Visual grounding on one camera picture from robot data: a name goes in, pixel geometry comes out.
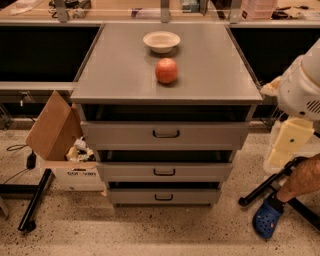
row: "terrazzo floor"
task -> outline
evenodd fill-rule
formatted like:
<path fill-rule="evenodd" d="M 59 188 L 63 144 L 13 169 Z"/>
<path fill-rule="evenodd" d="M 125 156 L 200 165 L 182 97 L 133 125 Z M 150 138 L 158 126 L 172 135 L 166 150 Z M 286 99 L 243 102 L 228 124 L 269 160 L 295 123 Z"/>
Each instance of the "terrazzo floor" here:
<path fill-rule="evenodd" d="M 23 144 L 28 130 L 0 131 L 0 182 L 25 168 L 28 147 L 16 152 L 6 148 Z M 55 178 L 35 216 L 37 227 L 18 231 L 29 201 L 4 198 L 10 215 L 0 213 L 0 255 L 320 255 L 320 232 L 290 206 L 280 219 L 274 237 L 265 241 L 254 233 L 251 220 L 262 196 L 248 207 L 239 206 L 270 173 L 263 168 L 269 142 L 268 130 L 252 126 L 234 160 L 234 169 L 211 207 L 116 207 L 99 192 L 66 192 Z M 319 139 L 301 150 L 320 152 Z M 38 184 L 39 164 L 12 179 L 16 184 Z M 320 214 L 319 193 L 299 198 Z"/>

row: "drawer handle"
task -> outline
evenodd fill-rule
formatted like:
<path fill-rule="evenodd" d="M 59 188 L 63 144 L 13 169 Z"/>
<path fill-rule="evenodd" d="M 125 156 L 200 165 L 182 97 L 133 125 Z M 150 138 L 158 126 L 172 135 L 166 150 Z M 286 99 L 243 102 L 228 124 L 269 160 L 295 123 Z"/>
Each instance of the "drawer handle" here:
<path fill-rule="evenodd" d="M 176 169 L 172 171 L 157 171 L 157 169 L 153 169 L 153 174 L 156 176 L 174 176 L 176 174 Z"/>
<path fill-rule="evenodd" d="M 173 195 L 168 195 L 168 196 L 159 196 L 157 194 L 154 195 L 154 199 L 156 201 L 172 201 Z"/>
<path fill-rule="evenodd" d="M 155 130 L 153 130 L 153 137 L 159 138 L 159 139 L 168 139 L 168 138 L 178 138 L 180 136 L 180 131 L 177 130 L 175 134 L 165 134 L 165 133 L 157 133 Z"/>

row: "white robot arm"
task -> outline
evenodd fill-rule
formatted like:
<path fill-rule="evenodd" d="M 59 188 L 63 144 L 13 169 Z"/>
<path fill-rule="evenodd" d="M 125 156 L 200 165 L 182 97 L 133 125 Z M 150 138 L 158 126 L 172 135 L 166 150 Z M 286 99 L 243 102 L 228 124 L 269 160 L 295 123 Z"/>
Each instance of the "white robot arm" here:
<path fill-rule="evenodd" d="M 261 92 L 277 96 L 279 109 L 289 115 L 268 158 L 281 167 L 314 134 L 313 121 L 320 120 L 320 39 Z"/>

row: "red apple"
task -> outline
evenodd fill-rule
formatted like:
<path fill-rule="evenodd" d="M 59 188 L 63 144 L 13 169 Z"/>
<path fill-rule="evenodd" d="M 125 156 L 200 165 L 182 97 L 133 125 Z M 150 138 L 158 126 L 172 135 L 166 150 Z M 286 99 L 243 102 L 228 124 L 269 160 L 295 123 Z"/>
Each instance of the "red apple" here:
<path fill-rule="evenodd" d="M 160 83 L 170 84 L 178 77 L 177 63 L 171 58 L 162 58 L 157 63 L 155 73 Z"/>

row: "open cardboard box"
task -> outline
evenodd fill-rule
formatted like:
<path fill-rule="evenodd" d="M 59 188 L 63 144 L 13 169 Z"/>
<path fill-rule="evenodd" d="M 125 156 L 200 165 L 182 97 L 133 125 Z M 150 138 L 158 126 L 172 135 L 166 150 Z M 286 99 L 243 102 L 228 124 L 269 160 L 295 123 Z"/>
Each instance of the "open cardboard box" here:
<path fill-rule="evenodd" d="M 54 91 L 31 128 L 26 144 L 45 160 L 65 190 L 104 191 L 95 162 L 68 162 L 65 155 L 76 139 L 83 135 L 76 107 Z"/>

